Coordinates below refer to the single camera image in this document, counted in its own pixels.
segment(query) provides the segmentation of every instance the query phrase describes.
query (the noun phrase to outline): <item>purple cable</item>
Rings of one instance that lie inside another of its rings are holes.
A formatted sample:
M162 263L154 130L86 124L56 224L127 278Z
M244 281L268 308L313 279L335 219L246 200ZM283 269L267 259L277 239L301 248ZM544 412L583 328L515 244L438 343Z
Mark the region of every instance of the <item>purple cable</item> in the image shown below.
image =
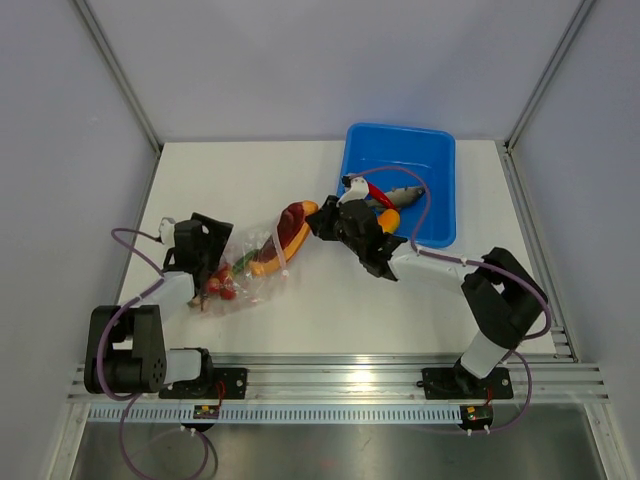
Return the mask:
M429 186L427 185L427 183L419 175L417 175L416 173L413 173L408 168L389 165L386 167L378 167L378 168L372 168L370 170L365 170L364 172L349 175L349 177L350 178L363 177L364 175L369 175L371 173L376 173L376 172L382 172L385 170L397 170L412 176L413 178L418 180L418 182L420 182L421 186L424 188L425 195L427 196L427 204L424 208L424 211L422 212L422 215L420 216L420 219L416 223L416 226L414 227L413 232L411 233L411 238L409 239L409 242L411 243L411 248L413 248L413 250L417 254L424 255L425 257L435 258L436 260L442 260L445 262L455 263L458 265L465 265L466 263L467 265L472 265L474 267L480 267L486 270L491 270L492 272L498 273L508 278L509 280L516 282L518 285L520 285L522 288L527 290L529 293L531 293L531 295L535 297L535 299L538 301L538 303L542 307L542 310L544 312L544 317L545 317L545 325L542 328L542 330L536 333L525 335L524 340L533 340L534 338L540 338L543 335L546 335L546 333L551 329L551 310L549 309L549 305L547 305L547 302L544 300L542 295L540 295L540 293L528 282L518 277L517 275L514 275L513 273L508 272L503 268L496 267L495 265L491 265L490 263L482 262L480 260L464 261L461 258L454 257L452 255L447 255L446 253L433 252L433 251L422 250L418 248L418 245L416 245L416 236L418 235L418 232L420 231L420 227L422 227L422 224L424 223L429 213L429 210L431 209L431 189L429 189Z
M142 478L144 480L156 480L153 477L150 477L149 475L146 475L145 473L143 473L140 470L138 470L138 468L133 464L133 461L131 460L131 457L129 457L129 455L127 454L127 450L126 450L126 448L124 446L124 421L127 418L127 416L129 415L129 411L131 410L131 407L133 407L133 404L135 403L135 401L138 398L140 398L139 394L133 395L133 397L129 401L129 404L127 405L127 408L124 409L122 417L120 417L120 425L118 427L118 439L119 439L119 443L120 443L120 453L122 454L122 458L124 459L124 463L126 463L127 467L129 467L129 470L131 470L139 478ZM202 441L202 445L204 446L204 458L203 458L202 464L200 465L198 470L196 470L192 475L186 477L184 480L195 480L196 478L198 478L200 476L200 474L204 471L204 469L207 467L207 463L209 462L209 445L207 443L207 439L205 438L205 436L202 433L198 432L197 430L194 430L193 433L195 433L197 435L197 437Z

